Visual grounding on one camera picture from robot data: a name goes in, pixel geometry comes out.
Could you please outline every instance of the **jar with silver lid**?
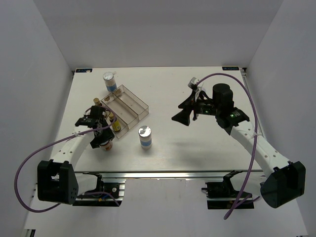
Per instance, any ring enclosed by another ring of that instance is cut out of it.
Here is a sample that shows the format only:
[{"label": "jar with silver lid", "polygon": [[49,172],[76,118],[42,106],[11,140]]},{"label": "jar with silver lid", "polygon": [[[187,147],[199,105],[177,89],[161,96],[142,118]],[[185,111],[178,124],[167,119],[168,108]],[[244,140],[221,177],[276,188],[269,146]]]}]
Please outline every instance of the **jar with silver lid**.
[{"label": "jar with silver lid", "polygon": [[117,89],[117,84],[114,80],[113,73],[107,72],[103,74],[103,80],[105,82],[105,86],[109,92],[113,92]]},{"label": "jar with silver lid", "polygon": [[152,130],[148,126],[141,126],[138,130],[138,135],[143,149],[152,147]]}]

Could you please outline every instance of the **small vial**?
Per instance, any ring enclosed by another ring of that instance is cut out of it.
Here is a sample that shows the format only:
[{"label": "small vial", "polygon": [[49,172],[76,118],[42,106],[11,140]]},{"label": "small vial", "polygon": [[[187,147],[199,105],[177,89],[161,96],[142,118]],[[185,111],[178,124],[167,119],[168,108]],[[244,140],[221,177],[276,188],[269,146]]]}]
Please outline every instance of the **small vial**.
[{"label": "small vial", "polygon": [[99,100],[99,98],[94,98],[94,99],[93,99],[93,102],[94,102],[94,104],[97,105],[97,106],[102,106],[102,103],[101,103],[101,101]]},{"label": "small vial", "polygon": [[152,130],[148,126],[141,126],[138,135],[143,149],[147,150],[152,147]]},{"label": "small vial", "polygon": [[109,92],[113,92],[117,89],[117,84],[114,80],[113,73],[107,72],[103,74],[103,80]]},{"label": "small vial", "polygon": [[[114,114],[112,112],[110,112],[109,118],[110,118],[110,122],[113,122]],[[120,123],[119,123],[118,119],[112,124],[112,128],[113,128],[114,132],[120,131]]]},{"label": "small vial", "polygon": [[109,151],[112,148],[112,146],[113,146],[113,143],[112,143],[111,140],[100,144],[100,147],[103,148],[106,151]]}]

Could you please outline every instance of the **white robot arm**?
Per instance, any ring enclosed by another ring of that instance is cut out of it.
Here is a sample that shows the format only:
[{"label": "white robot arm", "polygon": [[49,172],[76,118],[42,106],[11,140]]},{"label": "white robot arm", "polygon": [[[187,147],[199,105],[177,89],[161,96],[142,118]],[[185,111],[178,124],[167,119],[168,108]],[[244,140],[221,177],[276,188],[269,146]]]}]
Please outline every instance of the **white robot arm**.
[{"label": "white robot arm", "polygon": [[[198,115],[215,116],[218,125],[240,142],[250,154],[254,145],[254,137],[257,135],[255,160],[265,175],[263,177],[251,173],[244,192],[262,196],[266,203],[273,208],[304,194],[305,167],[299,161],[292,163],[273,148],[262,135],[255,134],[249,117],[242,110],[234,107],[233,92],[227,84],[214,85],[212,99],[207,96],[205,91],[197,87],[195,78],[188,86],[193,91],[178,106],[182,111],[172,117],[172,120],[189,126],[192,111],[194,111],[193,120],[197,120]],[[208,192],[209,197],[219,197],[219,195],[227,197],[230,193],[242,189],[245,177],[245,172],[233,171],[224,176],[221,189],[215,191],[203,188],[203,190]]]},{"label": "white robot arm", "polygon": [[[108,126],[105,109],[92,106],[89,115],[80,118],[74,134]],[[111,129],[88,132],[68,140],[64,147],[49,161],[42,160],[38,165],[39,200],[73,204],[78,195],[87,191],[102,191],[101,176],[95,174],[75,174],[75,166],[85,148],[92,148],[113,140]]]}]

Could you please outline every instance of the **transparent container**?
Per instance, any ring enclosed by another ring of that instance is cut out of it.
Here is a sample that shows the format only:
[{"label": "transparent container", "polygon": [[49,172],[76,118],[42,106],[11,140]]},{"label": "transparent container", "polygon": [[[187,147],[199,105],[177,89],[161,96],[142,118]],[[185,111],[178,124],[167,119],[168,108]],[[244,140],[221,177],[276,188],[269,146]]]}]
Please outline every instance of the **transparent container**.
[{"label": "transparent container", "polygon": [[121,130],[114,132],[118,139],[149,114],[148,105],[123,85],[120,85],[116,91],[103,98],[102,103],[112,109],[118,117]]}]

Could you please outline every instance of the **white enclosure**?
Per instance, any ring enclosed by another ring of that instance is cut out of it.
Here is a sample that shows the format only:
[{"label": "white enclosure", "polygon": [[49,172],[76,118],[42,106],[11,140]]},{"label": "white enclosure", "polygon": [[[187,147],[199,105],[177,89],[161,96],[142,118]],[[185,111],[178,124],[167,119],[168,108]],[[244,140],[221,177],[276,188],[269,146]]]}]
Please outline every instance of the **white enclosure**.
[{"label": "white enclosure", "polygon": [[[29,153],[55,140],[71,70],[237,65],[247,67],[267,140],[307,169],[297,201],[316,237],[315,26],[314,0],[0,1],[1,235],[20,236],[24,227],[14,175]],[[37,163],[50,151],[20,175],[27,204]]]}]

